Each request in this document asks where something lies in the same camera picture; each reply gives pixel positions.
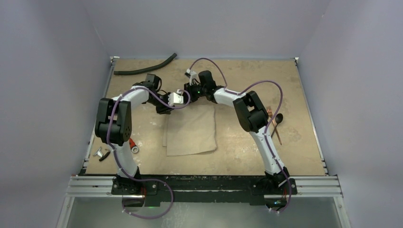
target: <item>fork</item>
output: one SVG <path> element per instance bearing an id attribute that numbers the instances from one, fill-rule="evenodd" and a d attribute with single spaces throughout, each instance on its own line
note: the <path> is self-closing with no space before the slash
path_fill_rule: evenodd
<path id="1" fill-rule="evenodd" d="M 269 118 L 273 117 L 273 111 L 271 110 L 271 107 L 268 106 L 268 107 L 266 107 L 266 108 L 267 108 L 267 113 L 269 114 Z M 273 119 L 272 122 L 273 122 L 274 131 L 276 132 L 278 141 L 280 142 L 280 145 L 283 145 L 283 144 L 281 143 L 280 135 L 278 134 L 278 131 L 277 131 L 277 128 L 276 128 L 276 125 L 277 125 L 277 124 L 276 124 L 276 121 L 274 121 L 274 119 Z"/>

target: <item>black spoon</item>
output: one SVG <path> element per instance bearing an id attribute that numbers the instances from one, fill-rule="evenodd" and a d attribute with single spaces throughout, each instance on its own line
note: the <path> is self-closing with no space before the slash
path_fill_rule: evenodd
<path id="1" fill-rule="evenodd" d="M 272 138 L 273 138 L 274 132 L 275 132 L 276 129 L 277 129 L 277 126 L 278 126 L 281 122 L 283 122 L 283 119 L 284 119 L 284 117 L 283 117 L 283 114 L 281 114 L 281 113 L 278 113 L 278 114 L 276 115 L 276 118 L 274 118 L 274 121 L 276 121 L 276 126 L 274 127 L 274 130 L 273 130 L 273 132 L 271 133 L 271 137 L 272 137 Z"/>

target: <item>fabric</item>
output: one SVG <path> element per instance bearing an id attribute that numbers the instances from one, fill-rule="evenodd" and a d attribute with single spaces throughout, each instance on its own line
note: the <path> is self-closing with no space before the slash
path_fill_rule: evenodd
<path id="1" fill-rule="evenodd" d="M 191 104 L 172 111 L 165 125 L 166 155 L 180 156 L 216 150 L 214 115 L 214 106 L 211 105 Z"/>

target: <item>floor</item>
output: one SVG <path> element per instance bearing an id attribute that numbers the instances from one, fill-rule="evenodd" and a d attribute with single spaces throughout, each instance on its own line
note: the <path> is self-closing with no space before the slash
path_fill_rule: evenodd
<path id="1" fill-rule="evenodd" d="M 183 75 L 194 60 L 177 59 L 168 66 L 154 71 L 162 81 L 162 89 L 168 92 L 182 89 L 188 79 Z M 115 70 L 140 69 L 160 63 L 161 60 L 119 59 Z M 290 175 L 323 176 L 325 174 L 308 108 L 304 99 L 299 74 L 293 60 L 217 60 L 228 82 L 228 89 L 242 91 L 250 84 L 263 79 L 279 83 L 284 92 L 280 113 L 284 121 L 278 126 L 283 145 L 276 136 L 274 145 Z M 193 70 L 210 70 L 217 85 L 224 81 L 213 64 L 199 61 Z M 112 76 L 106 97 L 118 96 L 132 84 L 141 82 L 145 74 L 136 76 Z M 252 88 L 265 106 L 276 109 L 279 92 L 269 83 Z M 144 104 L 132 110 L 132 138 L 140 148 L 133 154 L 143 174 L 189 175 L 262 175 L 263 162 L 251 136 L 242 130 L 233 108 L 199 99 L 191 105 L 212 105 L 215 108 L 217 150 L 196 155 L 166 156 L 162 146 L 165 115 L 155 113 L 155 107 Z M 94 138 L 86 173 L 113 174 L 116 165 L 113 156 L 102 162 L 92 154 L 100 147 L 107 148 L 99 138 Z"/>

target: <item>gray wall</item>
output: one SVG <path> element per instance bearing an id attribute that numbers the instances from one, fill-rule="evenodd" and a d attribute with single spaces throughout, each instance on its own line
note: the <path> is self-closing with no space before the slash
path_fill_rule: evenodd
<path id="1" fill-rule="evenodd" d="M 290 58 L 330 0 L 83 0 L 108 54 Z"/>
<path id="2" fill-rule="evenodd" d="M 403 1 L 333 0 L 298 68 L 354 227 L 402 227 Z"/>
<path id="3" fill-rule="evenodd" d="M 77 0 L 0 2 L 0 226 L 54 227 L 109 58 Z"/>

